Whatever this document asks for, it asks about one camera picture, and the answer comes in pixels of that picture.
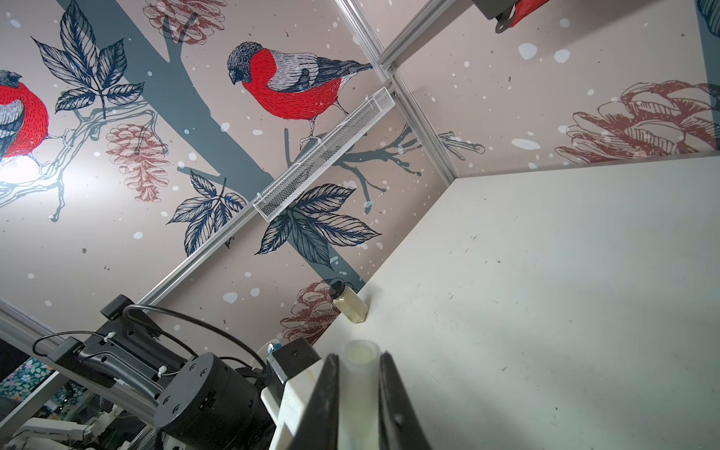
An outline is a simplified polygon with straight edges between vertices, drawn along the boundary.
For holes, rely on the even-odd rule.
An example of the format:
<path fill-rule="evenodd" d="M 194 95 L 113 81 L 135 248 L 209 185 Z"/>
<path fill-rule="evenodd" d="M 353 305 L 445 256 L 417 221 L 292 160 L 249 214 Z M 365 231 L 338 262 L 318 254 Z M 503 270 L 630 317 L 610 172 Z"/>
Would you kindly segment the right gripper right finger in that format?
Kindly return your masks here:
<path fill-rule="evenodd" d="M 397 365 L 389 352 L 380 356 L 379 376 L 379 448 L 431 450 Z"/>

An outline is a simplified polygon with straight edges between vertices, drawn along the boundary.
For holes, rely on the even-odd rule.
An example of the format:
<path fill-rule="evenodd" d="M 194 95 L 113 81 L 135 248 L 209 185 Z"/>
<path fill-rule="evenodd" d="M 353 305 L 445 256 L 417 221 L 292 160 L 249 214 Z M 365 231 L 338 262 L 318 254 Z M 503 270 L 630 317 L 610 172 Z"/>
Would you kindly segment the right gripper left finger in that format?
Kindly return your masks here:
<path fill-rule="evenodd" d="M 323 360 L 288 380 L 292 440 L 289 449 L 332 449 L 339 443 L 339 356 Z"/>

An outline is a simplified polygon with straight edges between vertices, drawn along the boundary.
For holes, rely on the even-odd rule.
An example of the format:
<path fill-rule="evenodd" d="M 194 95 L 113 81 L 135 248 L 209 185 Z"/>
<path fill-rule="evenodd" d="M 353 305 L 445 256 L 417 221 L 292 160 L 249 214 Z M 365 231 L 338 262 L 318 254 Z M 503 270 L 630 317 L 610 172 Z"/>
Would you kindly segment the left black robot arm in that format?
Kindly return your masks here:
<path fill-rule="evenodd" d="M 275 424 L 261 401 L 266 362 L 245 342 L 206 322 L 120 295 L 102 311 L 96 331 L 60 333 L 45 358 L 100 386 L 118 382 L 155 405 L 153 426 L 190 449 L 267 449 Z M 164 331 L 151 313 L 195 324 L 244 350 L 253 361 L 199 354 Z"/>

